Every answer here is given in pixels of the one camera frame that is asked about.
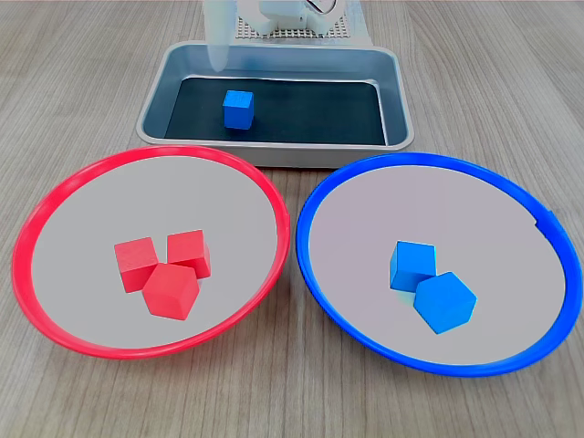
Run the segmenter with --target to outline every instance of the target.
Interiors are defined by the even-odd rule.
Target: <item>gray tray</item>
[[[166,138],[179,89],[186,78],[259,78],[291,81],[364,82],[375,87],[384,145],[215,141]],[[151,144],[197,144],[231,152],[256,166],[331,168],[397,151],[413,139],[412,121],[397,58],[378,47],[235,45],[226,69],[215,73],[206,45],[187,41],[165,53],[141,110],[138,135]]]

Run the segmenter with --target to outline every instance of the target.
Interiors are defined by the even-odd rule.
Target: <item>wooden table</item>
[[[476,162],[552,208],[584,257],[584,4],[367,2],[401,61],[410,151]],[[82,166],[140,147],[163,51],[203,38],[201,4],[0,2],[0,436],[579,437],[584,323],[503,377],[409,370],[341,332],[294,250],[236,328],[146,361],[80,356],[41,336],[12,293],[27,215]],[[295,222],[326,172],[266,171]]]

